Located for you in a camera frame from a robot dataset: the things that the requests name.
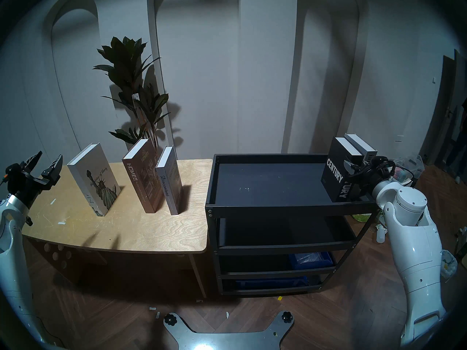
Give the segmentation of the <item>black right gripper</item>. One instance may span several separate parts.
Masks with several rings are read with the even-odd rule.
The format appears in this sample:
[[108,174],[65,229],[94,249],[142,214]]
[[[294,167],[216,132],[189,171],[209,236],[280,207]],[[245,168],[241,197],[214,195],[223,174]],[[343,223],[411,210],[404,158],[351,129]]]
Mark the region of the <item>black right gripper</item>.
[[395,162],[388,158],[373,158],[365,166],[345,162],[344,168],[352,184],[350,198],[371,195],[380,182],[393,178],[395,167]]

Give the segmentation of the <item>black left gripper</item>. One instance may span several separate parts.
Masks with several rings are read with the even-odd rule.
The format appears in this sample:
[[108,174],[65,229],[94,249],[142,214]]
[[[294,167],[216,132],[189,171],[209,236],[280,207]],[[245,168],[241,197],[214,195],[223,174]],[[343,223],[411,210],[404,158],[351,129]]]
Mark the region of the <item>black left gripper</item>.
[[49,168],[43,170],[41,179],[30,175],[38,164],[43,152],[39,151],[26,162],[22,162],[22,171],[27,174],[9,174],[9,193],[31,209],[34,201],[43,191],[49,191],[60,179],[63,155],[60,154]]

